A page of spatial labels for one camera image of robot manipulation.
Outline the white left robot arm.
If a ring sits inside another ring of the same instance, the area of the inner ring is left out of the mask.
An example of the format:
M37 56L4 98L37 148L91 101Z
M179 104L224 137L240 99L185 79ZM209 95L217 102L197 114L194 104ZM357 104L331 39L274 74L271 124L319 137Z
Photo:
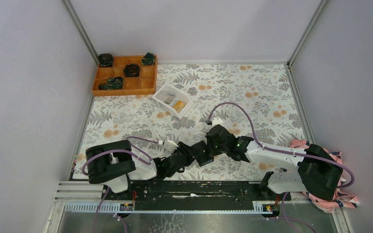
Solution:
M169 139L157 144L170 152L168 157L152 158L133 145L129 139L94 146L86 150L86 162L81 173L88 177L90 184L103 184L117 198L124 200L131 194L131 180L159 182L184 172L194 162L200 150L183 142ZM134 150L146 156L143 159Z

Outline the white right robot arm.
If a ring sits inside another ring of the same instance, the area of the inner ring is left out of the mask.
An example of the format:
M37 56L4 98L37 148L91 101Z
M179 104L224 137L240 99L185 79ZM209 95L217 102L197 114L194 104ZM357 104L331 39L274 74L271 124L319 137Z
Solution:
M265 175L259 193L266 200L285 192L308 192L322 200L332 200L344 171L336 160L315 144L308 148L263 144L251 137L235 137L221 125L213 126L206 138L216 151L235 161L271 164L286 170Z

